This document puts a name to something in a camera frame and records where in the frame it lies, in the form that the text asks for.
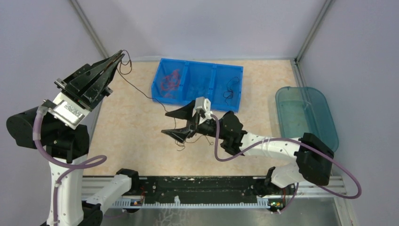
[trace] metal corner post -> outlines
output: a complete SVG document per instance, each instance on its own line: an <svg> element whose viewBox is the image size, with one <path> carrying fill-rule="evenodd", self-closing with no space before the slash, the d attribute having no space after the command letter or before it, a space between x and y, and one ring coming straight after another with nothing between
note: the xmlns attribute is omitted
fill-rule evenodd
<svg viewBox="0 0 399 226"><path fill-rule="evenodd" d="M303 72L301 69L301 60L303 59L304 54L308 50L309 46L311 45L314 37L317 34L317 31L320 29L321 24L323 23L328 11L331 9L331 6L334 4L335 0L326 0L324 2L323 7L321 8L316 21L314 22L309 34L307 35L305 41L303 42L301 49L298 55L295 57L293 61L291 61L292 69L294 71L296 83L299 87L306 87L306 81L303 76Z"/></svg>
<svg viewBox="0 0 399 226"><path fill-rule="evenodd" d="M104 59L105 58L109 58L110 55L105 50L105 47L103 46L103 44L101 43L100 39L98 38L97 33L95 32L93 26L91 25L90 21L88 20L85 12L83 11L83 9L80 6L80 4L78 3L78 1L77 0L69 0L69 2L71 4L71 6L73 7L73 9L75 10L76 15L79 17L79 20L81 21L83 27L85 28L85 30L90 35L90 38L93 41L94 45L96 46L96 48L97 48L98 52L100 53L100 55Z"/></svg>

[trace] thin wire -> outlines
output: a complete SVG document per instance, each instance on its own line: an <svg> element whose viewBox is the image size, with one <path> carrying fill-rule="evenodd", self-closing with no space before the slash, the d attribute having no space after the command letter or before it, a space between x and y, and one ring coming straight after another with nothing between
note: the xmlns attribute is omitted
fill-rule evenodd
<svg viewBox="0 0 399 226"><path fill-rule="evenodd" d="M144 198L145 198L144 186L141 187L141 190L143 191L143 192L141 193L142 198L141 198L141 200L140 200L140 202L141 202L141 204L142 204L142 203L144 202Z"/></svg>
<svg viewBox="0 0 399 226"><path fill-rule="evenodd" d="M127 79L124 77L124 75L128 75L129 73L132 72L133 66L132 66L132 60L130 59L130 54L129 54L129 52L128 52L127 50L123 50L123 51L125 51L125 52L127 53L128 57L129 57L129 61L128 61L126 64L122 63L122 61L120 62L119 68L117 68L117 71L118 71L119 75L123 78L123 80L125 80L127 83L129 83L129 85L133 86L137 91L139 91L141 94L143 94L146 98L151 99L151 100L156 100L158 103L160 103L160 104L162 105L163 109L165 110L165 112L168 113L169 111L166 110L166 107L165 107L165 106L163 105L163 103L161 103L157 98L153 98L153 97L147 96L143 91L141 91L141 90L140 90L139 88L137 88L133 83L129 82L129 80L127 80ZM129 67L130 67L129 72L128 72L128 73L122 73L122 72L120 71L121 65L124 65L124 66L130 65L130 66L129 66ZM173 118L173 120L175 121L175 129L176 129L176 127L177 127L177 125L176 125L176 119Z"/></svg>
<svg viewBox="0 0 399 226"><path fill-rule="evenodd" d="M120 68L122 67L122 65L123 66L127 66L127 65L130 65L130 71L128 72L128 73L124 73L123 75L128 75L129 73L131 73L132 72L132 70L133 70L133 66L132 66L132 60L130 59L130 54L129 54L129 52L127 51L127 50L122 50L122 53L123 52L126 52L126 54L128 55L128 58L129 58L129 60L128 60L128 62L126 63L126 64L124 64L124 63L122 63L122 61L120 61L120 65L119 65L119 70L118 70L118 72L119 72L119 74L122 74L121 72L120 72Z"/></svg>
<svg viewBox="0 0 399 226"><path fill-rule="evenodd" d="M237 79L237 81L236 81L235 83L231 84L231 86L229 86L229 83L232 82L233 79ZM225 99L224 99L224 102L225 102L227 105L229 105L229 103L227 102L227 99L233 99L233 96L234 96L234 90L233 90L231 87L232 87L233 85L238 84L238 83L239 83L239 77L237 77L237 76L233 77L232 79L230 79L230 81L227 82L227 84L226 84L227 91L225 91L225 92L223 93L223 97L225 98Z"/></svg>
<svg viewBox="0 0 399 226"><path fill-rule="evenodd" d="M291 199L288 201L287 205L284 206L284 208L282 210L278 211L279 214L282 214L291 205L292 201L294 200L294 198L296 196L296 193L298 193L298 188L299 188L299 183L296 183L296 188L294 190L294 194L292 195Z"/></svg>
<svg viewBox="0 0 399 226"><path fill-rule="evenodd" d="M286 204L286 189L283 188L283 203Z"/></svg>
<svg viewBox="0 0 399 226"><path fill-rule="evenodd" d="M183 143L180 143L180 142L178 142L177 140L175 140L175 144L176 144L177 146L179 146L179 147L182 147L182 149L177 150L177 151L181 152L182 150L184 150L184 149L186 148L185 143L194 144L194 143L197 142L201 137L205 137L205 138L207 139L209 146L212 146L212 145L214 144L212 141L209 141L209 139L208 139L207 136L201 135L201 136L199 136L196 140L194 140L194 141L192 141L192 142L190 142L190 141L184 141Z"/></svg>

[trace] black wire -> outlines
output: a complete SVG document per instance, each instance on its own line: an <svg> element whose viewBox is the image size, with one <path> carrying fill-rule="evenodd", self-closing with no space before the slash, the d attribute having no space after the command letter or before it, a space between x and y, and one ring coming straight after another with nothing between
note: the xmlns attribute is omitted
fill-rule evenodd
<svg viewBox="0 0 399 226"><path fill-rule="evenodd" d="M208 137L205 136L205 135L199 136L199 137L198 137L196 140L194 140L193 142L184 141L184 143L180 143L180 142L178 142L178 141L175 140L175 144L176 144L177 146L179 146L179 147L182 147L182 149L178 150L179 152L181 152L182 150L184 150L184 149L186 148L185 143L194 144L194 143L197 142L201 137L205 137L205 138L207 139L209 146L212 146L212 145L214 144L213 142L209 141Z"/></svg>
<svg viewBox="0 0 399 226"><path fill-rule="evenodd" d="M139 88L137 88L133 83L129 82L129 80L127 80L127 79L124 77L124 75L128 75L129 73L132 72L133 66L132 66L132 60L130 59L130 54L129 54L129 52L128 52L127 50L125 50L125 49L124 49L123 51L125 51L125 52L127 53L128 58L129 58L129 61L128 61L126 64L122 63L122 61L120 62L119 68L117 68L117 71L118 71L119 75L123 78L123 80L125 80L127 83L129 83L129 85L133 86L137 91L139 91L140 93L142 93L146 98L151 99L151 100L156 100L158 103L160 103L160 104L162 105L163 109L165 110L165 112L168 113L169 111L166 110L166 107L165 107L165 106L163 105L163 103L161 103L157 98L153 98L153 97L147 96L144 92L142 92ZM124 66L130 65L130 66L129 66L129 67L130 67L130 70L129 70L128 73L122 73L122 72L120 71L122 65L124 65ZM173 118L173 120L175 121L175 129L176 129L176 127L177 127L177 125L176 125L176 118ZM182 149L177 150L177 151L180 152L180 151L184 150L184 149L186 148L185 143L193 144L193 143L197 142L202 136L204 136L204 135L201 135L199 138L197 138L197 139L196 139L195 141L193 141L193 142L185 141L185 142L183 142L183 143L180 143L180 142L178 142L177 140L175 140L175 144L176 144L177 146L179 146L179 147L182 147ZM213 145L213 142L210 142L207 136L205 136L205 138L207 139L209 145Z"/></svg>
<svg viewBox="0 0 399 226"><path fill-rule="evenodd" d="M231 81L233 81L233 79L237 79L237 81L236 81L235 83L232 83L232 84L229 86L229 83L230 83ZM237 76L233 77L232 79L230 79L230 81L227 82L227 84L226 84L227 91L225 91L225 92L223 93L223 97L225 98L224 102L225 102L227 105L229 105L229 103L227 102L227 99L233 99L233 96L234 96L234 90L233 90L231 87L232 87L233 85L238 84L238 83L239 83L239 77L237 77Z"/></svg>
<svg viewBox="0 0 399 226"><path fill-rule="evenodd" d="M131 73L132 72L132 69L133 69L133 66L132 66L132 60L130 59L130 54L129 54L129 52L127 51L127 50L122 50L122 53L123 52L126 52L126 54L128 55L128 58L129 58L129 60L128 60L128 62L126 63L126 64L124 64L124 63L122 63L122 61L120 61L120 65L119 65L119 70L118 70L118 72L119 72L119 74L121 74L121 75L128 75L129 73ZM130 65L129 67L130 67L130 71L128 72L128 73L121 73L120 72L120 68L122 67L122 65L123 66L127 66L127 65Z"/></svg>

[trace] teal plastic bin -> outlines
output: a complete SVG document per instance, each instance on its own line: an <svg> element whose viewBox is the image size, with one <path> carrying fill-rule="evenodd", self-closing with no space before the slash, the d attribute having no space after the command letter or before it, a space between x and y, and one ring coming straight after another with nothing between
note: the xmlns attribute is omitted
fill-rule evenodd
<svg viewBox="0 0 399 226"><path fill-rule="evenodd" d="M333 152L339 141L333 117L324 95L312 87L283 87L276 93L281 136L302 137L312 133Z"/></svg>

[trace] white zip tie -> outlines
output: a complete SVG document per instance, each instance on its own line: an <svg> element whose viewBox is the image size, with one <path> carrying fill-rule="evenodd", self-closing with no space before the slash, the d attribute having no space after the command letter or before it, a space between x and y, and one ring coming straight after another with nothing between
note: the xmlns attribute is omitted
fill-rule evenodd
<svg viewBox="0 0 399 226"><path fill-rule="evenodd" d="M267 140L267 148L266 148L266 150L264 150L264 148L263 148L265 140ZM264 153L264 155L268 156L268 157L269 157L269 155L268 155L267 151L269 150L269 143L270 143L269 140L270 140L270 137L263 137L263 139L262 139L262 149L261 149L262 152Z"/></svg>

